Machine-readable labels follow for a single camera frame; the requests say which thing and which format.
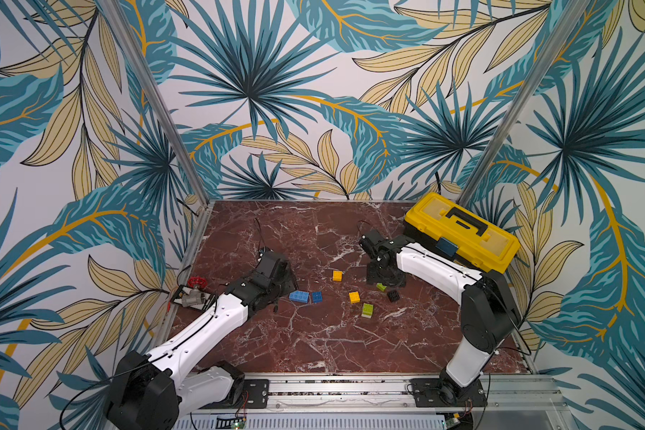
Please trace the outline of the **yellow black toolbox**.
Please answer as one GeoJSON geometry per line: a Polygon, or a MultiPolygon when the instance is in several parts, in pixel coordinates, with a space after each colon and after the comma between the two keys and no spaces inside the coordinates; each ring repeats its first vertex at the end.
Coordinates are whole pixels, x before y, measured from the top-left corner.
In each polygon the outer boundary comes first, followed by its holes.
{"type": "Polygon", "coordinates": [[[521,249],[516,236],[438,193],[418,201],[404,223],[404,234],[423,247],[483,272],[504,273],[521,249]]]}

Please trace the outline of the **long light blue lego brick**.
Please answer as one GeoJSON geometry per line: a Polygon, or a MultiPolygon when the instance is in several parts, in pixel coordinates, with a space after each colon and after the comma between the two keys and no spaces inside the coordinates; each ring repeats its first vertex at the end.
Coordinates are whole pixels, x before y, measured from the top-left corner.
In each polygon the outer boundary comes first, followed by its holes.
{"type": "Polygon", "coordinates": [[[295,303],[307,304],[310,299],[310,294],[305,291],[295,290],[288,295],[288,298],[295,303]]]}

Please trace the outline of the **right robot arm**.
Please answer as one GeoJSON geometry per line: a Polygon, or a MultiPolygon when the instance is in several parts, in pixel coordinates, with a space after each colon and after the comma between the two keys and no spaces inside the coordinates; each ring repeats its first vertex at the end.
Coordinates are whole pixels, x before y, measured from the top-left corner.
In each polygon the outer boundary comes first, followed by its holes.
{"type": "Polygon", "coordinates": [[[462,340],[437,378],[412,379],[410,390],[419,408],[485,407],[481,372],[522,317],[505,276],[482,272],[424,248],[408,236],[384,238],[372,229],[359,244],[370,257],[367,281],[403,287],[412,275],[441,290],[460,307],[462,340]]]}

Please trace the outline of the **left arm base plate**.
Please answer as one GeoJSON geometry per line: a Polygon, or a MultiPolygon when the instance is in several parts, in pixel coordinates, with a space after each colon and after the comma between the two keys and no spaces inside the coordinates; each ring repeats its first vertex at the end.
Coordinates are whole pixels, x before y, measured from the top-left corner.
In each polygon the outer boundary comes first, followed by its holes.
{"type": "Polygon", "coordinates": [[[235,410],[246,406],[247,410],[264,410],[268,406],[270,381],[268,379],[245,379],[237,382],[223,401],[209,403],[200,408],[203,410],[235,410]]]}

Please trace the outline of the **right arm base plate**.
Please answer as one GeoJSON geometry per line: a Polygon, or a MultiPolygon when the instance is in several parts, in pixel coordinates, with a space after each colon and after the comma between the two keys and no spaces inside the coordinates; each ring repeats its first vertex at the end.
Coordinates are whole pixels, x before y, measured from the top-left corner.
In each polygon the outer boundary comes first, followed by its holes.
{"type": "Polygon", "coordinates": [[[417,408],[479,408],[487,405],[480,380],[466,387],[444,378],[414,378],[408,383],[417,408]]]}

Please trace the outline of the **black lego brick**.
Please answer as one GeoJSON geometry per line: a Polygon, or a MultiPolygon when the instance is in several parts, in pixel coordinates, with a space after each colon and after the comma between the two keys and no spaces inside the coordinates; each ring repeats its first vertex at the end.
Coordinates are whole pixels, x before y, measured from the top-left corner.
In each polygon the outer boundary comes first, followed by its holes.
{"type": "Polygon", "coordinates": [[[391,303],[395,303],[401,299],[401,295],[397,290],[392,290],[387,293],[387,297],[391,303]]]}

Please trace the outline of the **red emergency stop button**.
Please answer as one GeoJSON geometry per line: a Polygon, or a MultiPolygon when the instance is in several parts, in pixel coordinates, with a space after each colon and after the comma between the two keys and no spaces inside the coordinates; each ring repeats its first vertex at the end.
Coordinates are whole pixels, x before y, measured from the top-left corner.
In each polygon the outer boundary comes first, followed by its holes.
{"type": "Polygon", "coordinates": [[[187,286],[191,293],[205,293],[208,287],[207,279],[199,276],[190,277],[187,286]]]}

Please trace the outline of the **aluminium front rail frame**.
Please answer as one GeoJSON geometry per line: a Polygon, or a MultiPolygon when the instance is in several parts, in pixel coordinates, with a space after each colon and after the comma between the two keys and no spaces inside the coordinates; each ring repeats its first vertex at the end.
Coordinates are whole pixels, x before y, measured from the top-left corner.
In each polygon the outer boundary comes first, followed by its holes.
{"type": "Polygon", "coordinates": [[[244,374],[268,379],[264,410],[197,410],[170,429],[575,429],[550,376],[485,374],[487,405],[417,408],[414,378],[431,374],[244,374]]]}

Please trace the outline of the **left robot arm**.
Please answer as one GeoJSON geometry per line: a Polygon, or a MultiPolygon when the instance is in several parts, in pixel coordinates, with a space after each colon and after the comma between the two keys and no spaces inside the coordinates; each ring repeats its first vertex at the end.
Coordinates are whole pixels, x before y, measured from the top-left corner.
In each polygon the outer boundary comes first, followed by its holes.
{"type": "Polygon", "coordinates": [[[245,376],[236,367],[220,362],[192,371],[225,337],[295,290],[288,258],[263,249],[254,270],[229,283],[180,333],[145,354],[129,352],[120,360],[103,408],[106,419],[118,429],[170,429],[205,406],[241,406],[245,376]]]}

